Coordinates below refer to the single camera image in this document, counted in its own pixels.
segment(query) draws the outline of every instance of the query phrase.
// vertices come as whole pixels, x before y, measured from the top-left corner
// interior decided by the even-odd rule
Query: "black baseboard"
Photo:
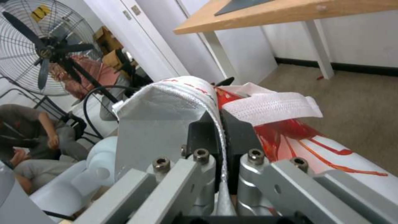
[[[278,64],[289,64],[289,65],[299,65],[299,66],[319,68],[318,62],[316,61],[298,60],[298,59],[289,59],[289,58],[280,58],[280,57],[275,57],[275,60]],[[347,71],[355,73],[366,73],[366,74],[398,77],[398,68],[394,67],[354,65],[354,64],[336,63],[336,62],[332,62],[331,65],[333,70],[337,71]]]

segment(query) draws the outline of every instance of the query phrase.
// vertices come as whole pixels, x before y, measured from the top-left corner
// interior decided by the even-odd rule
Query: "white strap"
[[[312,97],[295,92],[255,94],[223,106],[237,119],[258,126],[281,120],[322,117],[322,112]]]

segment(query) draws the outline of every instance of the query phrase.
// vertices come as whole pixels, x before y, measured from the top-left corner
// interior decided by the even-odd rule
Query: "table leg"
[[[314,20],[308,20],[302,22],[304,30],[310,39],[310,44],[313,46],[314,54],[317,58],[319,67],[321,69],[322,75],[325,79],[330,79],[334,76],[334,71],[326,50],[323,46],[322,40],[319,36],[318,29],[315,26]]]
[[[214,31],[204,32],[203,37],[205,45],[213,56],[224,78],[235,77],[233,84],[241,84],[239,76],[226,55],[216,33]]]

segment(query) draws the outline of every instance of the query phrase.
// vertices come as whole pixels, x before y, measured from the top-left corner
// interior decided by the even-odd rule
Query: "beige carpet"
[[[261,86],[312,96],[324,118],[304,122],[398,176],[398,77],[280,65]]]

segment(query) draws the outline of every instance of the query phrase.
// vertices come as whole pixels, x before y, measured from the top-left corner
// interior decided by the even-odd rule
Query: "fan blade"
[[[39,79],[37,81],[37,86],[39,90],[44,89],[47,83],[47,77],[49,75],[49,66],[50,66],[50,59],[43,59],[41,64],[40,72],[39,72]]]
[[[88,51],[94,48],[94,45],[90,43],[82,43],[82,44],[72,44],[68,45],[64,48],[56,49],[57,53],[71,53],[71,52],[80,52],[80,51]]]
[[[70,59],[64,60],[63,63],[60,65],[62,68],[65,69],[65,71],[78,83],[82,83],[82,79],[80,78],[80,75],[76,72],[76,70],[73,68],[73,65],[70,61]]]
[[[3,12],[3,16],[8,20],[8,22],[20,33],[22,33],[26,38],[32,41],[37,48],[45,48],[46,46],[40,40],[40,38],[33,32],[28,26],[21,22],[18,18],[11,15],[8,12]]]

